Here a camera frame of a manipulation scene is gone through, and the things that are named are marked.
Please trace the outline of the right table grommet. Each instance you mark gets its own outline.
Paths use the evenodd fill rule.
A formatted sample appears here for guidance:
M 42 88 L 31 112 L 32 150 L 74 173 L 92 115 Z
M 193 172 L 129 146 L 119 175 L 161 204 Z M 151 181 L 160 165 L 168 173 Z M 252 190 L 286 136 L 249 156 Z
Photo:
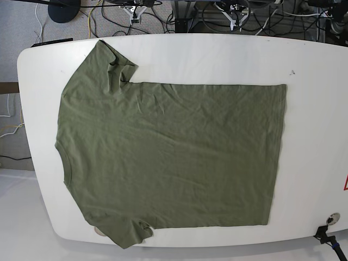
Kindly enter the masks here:
M 340 220 L 340 213 L 333 213 L 327 218 L 326 225 L 328 225 L 328 226 L 334 225 L 339 220 Z

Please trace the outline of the olive green T-shirt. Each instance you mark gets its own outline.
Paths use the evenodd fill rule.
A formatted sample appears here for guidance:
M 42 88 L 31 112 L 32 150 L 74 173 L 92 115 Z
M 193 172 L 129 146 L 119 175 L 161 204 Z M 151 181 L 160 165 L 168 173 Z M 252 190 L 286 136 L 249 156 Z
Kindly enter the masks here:
M 137 68 L 99 41 L 61 94 L 55 147 L 88 224 L 121 248 L 267 225 L 287 86 L 133 83 Z

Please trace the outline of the table grommet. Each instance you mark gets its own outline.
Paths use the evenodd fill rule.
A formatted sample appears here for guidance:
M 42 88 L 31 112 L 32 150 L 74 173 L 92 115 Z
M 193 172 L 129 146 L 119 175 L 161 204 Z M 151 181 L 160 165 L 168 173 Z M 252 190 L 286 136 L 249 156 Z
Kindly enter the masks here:
M 95 231 L 99 236 L 105 237 L 105 234 L 104 234 L 103 232 L 101 232 L 97 227 L 94 227 L 94 231 Z
M 328 225 L 328 226 L 334 225 L 339 220 L 340 220 L 340 213 L 333 213 L 327 218 L 326 225 Z

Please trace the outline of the left table grommet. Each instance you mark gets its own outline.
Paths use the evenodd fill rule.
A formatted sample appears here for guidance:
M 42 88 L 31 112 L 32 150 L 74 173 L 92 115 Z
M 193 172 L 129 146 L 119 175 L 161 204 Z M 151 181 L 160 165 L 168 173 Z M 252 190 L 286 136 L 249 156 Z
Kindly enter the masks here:
M 97 227 L 94 227 L 94 231 L 95 231 L 99 236 L 105 237 L 105 234 L 104 234 L 103 232 L 101 232 Z

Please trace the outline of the black round stand base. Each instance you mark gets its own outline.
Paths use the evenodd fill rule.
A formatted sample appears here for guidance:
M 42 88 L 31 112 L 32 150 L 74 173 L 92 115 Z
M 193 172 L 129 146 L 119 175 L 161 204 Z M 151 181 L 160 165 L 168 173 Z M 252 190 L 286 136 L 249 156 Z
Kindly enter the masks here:
M 48 15 L 56 23 L 68 23 L 79 13 L 81 0 L 50 0 Z

